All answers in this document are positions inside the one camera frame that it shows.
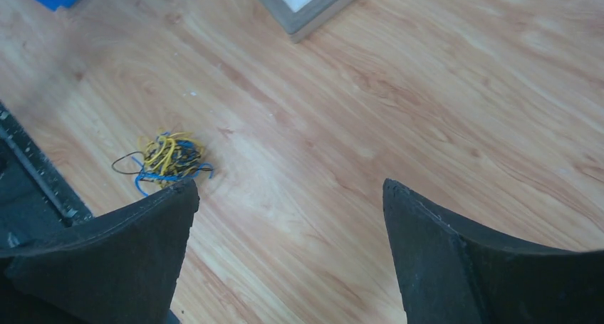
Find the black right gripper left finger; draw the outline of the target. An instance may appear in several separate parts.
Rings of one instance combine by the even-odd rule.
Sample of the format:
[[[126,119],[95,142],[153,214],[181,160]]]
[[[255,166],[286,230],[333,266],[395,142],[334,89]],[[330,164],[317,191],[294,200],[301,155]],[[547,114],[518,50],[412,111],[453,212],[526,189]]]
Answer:
[[[3,323],[176,323],[197,185],[1,250]]]

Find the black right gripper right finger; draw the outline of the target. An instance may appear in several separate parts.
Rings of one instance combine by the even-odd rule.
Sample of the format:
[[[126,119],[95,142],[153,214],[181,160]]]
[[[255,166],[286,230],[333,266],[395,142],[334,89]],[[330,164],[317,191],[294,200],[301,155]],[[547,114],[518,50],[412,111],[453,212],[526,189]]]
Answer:
[[[510,236],[386,179],[382,203],[409,323],[601,323],[603,252]]]

